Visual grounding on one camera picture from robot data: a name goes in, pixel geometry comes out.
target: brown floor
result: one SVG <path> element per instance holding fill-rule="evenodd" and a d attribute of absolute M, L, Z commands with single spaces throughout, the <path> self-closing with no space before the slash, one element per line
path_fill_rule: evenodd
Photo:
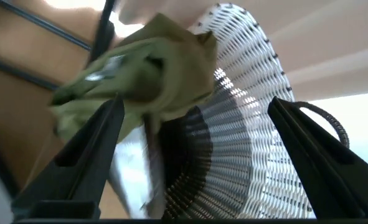
<path fill-rule="evenodd" d="M 68 30 L 93 41 L 99 12 L 57 10 L 38 1 L 13 1 Z M 83 68 L 88 52 L 35 24 L 0 8 L 0 61 L 55 83 L 66 83 Z M 0 154 L 20 187 L 27 185 L 62 148 L 52 134 L 47 110 L 52 93 L 0 71 Z M 100 208 L 102 218 L 126 218 L 107 184 Z"/>

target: woven basket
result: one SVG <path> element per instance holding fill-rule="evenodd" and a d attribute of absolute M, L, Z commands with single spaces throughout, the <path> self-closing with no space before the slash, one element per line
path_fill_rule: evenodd
<path fill-rule="evenodd" d="M 270 41 L 233 4 L 210 8 L 190 30 L 218 40 L 215 93 L 180 123 L 187 162 L 167 185 L 163 218 L 308 218 L 311 205 L 267 115 L 274 96 L 294 100 Z"/>

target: olive green cloth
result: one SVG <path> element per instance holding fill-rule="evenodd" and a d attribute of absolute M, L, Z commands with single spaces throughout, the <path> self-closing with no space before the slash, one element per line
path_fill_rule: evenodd
<path fill-rule="evenodd" d="M 194 35 L 158 14 L 54 93 L 50 108 L 57 118 L 58 135 L 68 141 L 116 94 L 125 106 L 118 141 L 141 125 L 145 114 L 156 131 L 161 122 L 184 116 L 213 92 L 216 45 L 211 32 Z M 88 80 L 120 55 L 111 76 Z"/>

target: black rod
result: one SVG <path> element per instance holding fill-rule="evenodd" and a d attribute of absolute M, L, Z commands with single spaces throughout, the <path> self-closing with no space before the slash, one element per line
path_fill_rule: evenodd
<path fill-rule="evenodd" d="M 83 42 L 82 40 L 79 40 L 78 38 L 66 33 L 66 31 L 62 30 L 61 28 L 58 28 L 57 26 L 53 25 L 52 23 L 45 21 L 43 19 L 41 19 L 38 16 L 32 15 L 22 9 L 19 9 L 18 7 L 14 6 L 13 4 L 0 0 L 0 6 L 10 10 L 11 12 L 14 12 L 15 14 L 17 14 L 18 16 L 21 16 L 25 19 L 27 19 L 28 21 L 31 21 L 33 23 L 35 23 L 38 26 L 41 26 L 43 28 L 45 28 L 48 31 L 53 32 L 54 34 L 63 37 L 64 39 L 84 48 L 85 50 L 90 50 L 91 47 L 86 44 L 85 42 Z"/>
<path fill-rule="evenodd" d="M 48 89 L 48 90 L 53 91 L 53 90 L 58 89 L 58 87 L 59 87 L 57 84 L 54 84 L 54 83 L 51 83 L 51 82 L 49 82 L 47 80 L 44 80 L 42 78 L 30 75 L 26 72 L 20 71 L 16 68 L 13 68 L 9 65 L 6 65 L 6 64 L 2 63 L 2 62 L 0 62 L 0 71 L 6 72 L 10 75 L 14 75 L 15 77 L 24 79 L 28 82 L 31 82 L 33 84 L 36 84 L 36 85 L 38 85 L 42 88 Z"/>
<path fill-rule="evenodd" d="M 106 0 L 105 6 L 103 7 L 97 33 L 95 34 L 95 41 L 91 49 L 90 58 L 88 59 L 89 63 L 102 55 L 108 49 L 109 44 L 113 39 L 115 31 L 113 24 L 109 22 L 109 17 L 115 6 L 115 2 L 116 0 Z"/>

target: clothing tag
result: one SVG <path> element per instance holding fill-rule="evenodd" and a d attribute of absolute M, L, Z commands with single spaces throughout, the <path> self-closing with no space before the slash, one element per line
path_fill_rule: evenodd
<path fill-rule="evenodd" d="M 108 59 L 102 70 L 89 74 L 85 79 L 87 81 L 99 81 L 102 79 L 113 78 L 115 73 L 121 64 L 124 55 L 114 56 Z"/>

